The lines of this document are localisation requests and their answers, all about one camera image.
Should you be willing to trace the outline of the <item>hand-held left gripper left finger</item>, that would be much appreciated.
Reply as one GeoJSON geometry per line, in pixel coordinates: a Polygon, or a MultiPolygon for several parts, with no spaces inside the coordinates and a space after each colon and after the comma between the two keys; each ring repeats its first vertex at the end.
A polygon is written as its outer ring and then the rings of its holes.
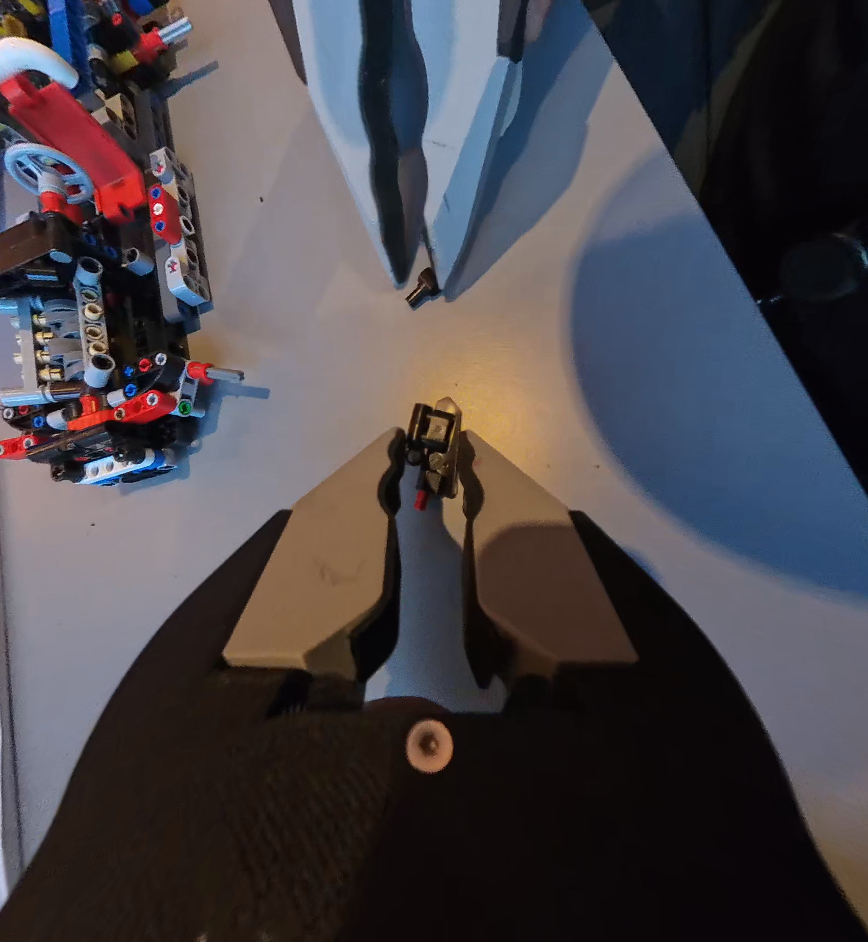
{"type": "Polygon", "coordinates": [[[386,430],[300,497],[223,656],[230,667],[298,669],[365,682],[384,654],[366,631],[391,598],[404,431],[386,430]]]}

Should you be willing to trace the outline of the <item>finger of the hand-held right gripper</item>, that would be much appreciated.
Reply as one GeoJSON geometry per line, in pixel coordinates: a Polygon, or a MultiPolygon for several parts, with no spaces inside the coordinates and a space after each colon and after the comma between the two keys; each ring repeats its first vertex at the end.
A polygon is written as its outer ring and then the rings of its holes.
{"type": "Polygon", "coordinates": [[[421,137],[425,244],[437,286],[446,289],[497,142],[518,104],[522,4],[414,1],[410,9],[428,96],[421,137]]]}
{"type": "Polygon", "coordinates": [[[372,147],[361,83],[366,32],[361,2],[293,1],[310,99],[383,270],[401,287],[404,265],[383,240],[382,211],[371,181],[372,147]]]}

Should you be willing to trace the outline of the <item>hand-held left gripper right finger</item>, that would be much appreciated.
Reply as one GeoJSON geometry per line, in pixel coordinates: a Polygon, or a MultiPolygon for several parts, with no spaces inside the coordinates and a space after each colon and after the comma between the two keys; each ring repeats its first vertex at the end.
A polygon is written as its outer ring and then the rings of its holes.
{"type": "Polygon", "coordinates": [[[461,435],[464,649],[476,684],[554,682],[639,655],[568,507],[473,431],[461,435]]]}

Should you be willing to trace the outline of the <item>black toy assembly red pin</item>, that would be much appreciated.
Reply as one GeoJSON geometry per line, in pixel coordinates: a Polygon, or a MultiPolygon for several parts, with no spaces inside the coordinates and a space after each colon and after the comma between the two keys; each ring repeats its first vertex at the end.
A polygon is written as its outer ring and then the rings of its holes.
{"type": "Polygon", "coordinates": [[[462,411],[449,396],[414,406],[405,435],[405,463],[418,471],[414,509],[433,499],[453,499],[458,489],[462,411]]]}

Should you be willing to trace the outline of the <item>light grey desk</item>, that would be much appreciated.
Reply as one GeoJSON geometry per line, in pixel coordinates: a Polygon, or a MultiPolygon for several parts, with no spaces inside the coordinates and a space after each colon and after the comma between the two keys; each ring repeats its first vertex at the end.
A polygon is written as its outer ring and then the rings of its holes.
{"type": "Polygon", "coordinates": [[[410,312],[267,2],[188,2],[170,101],[243,370],[181,470],[125,490],[0,463],[26,859],[135,656],[279,509],[418,400],[585,512],[732,667],[868,924],[868,498],[581,2],[522,61],[520,131],[453,300],[410,312]]]}

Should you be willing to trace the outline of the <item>toy brick vehicle model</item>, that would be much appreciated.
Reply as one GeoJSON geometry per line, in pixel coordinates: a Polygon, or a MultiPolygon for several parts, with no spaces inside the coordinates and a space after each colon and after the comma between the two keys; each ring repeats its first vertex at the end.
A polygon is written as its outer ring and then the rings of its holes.
{"type": "Polygon", "coordinates": [[[180,2],[0,2],[0,161],[34,205],[0,231],[0,315],[18,383],[0,463],[131,486],[177,471],[208,389],[192,357],[213,309],[192,171],[168,101],[192,33],[180,2]]]}

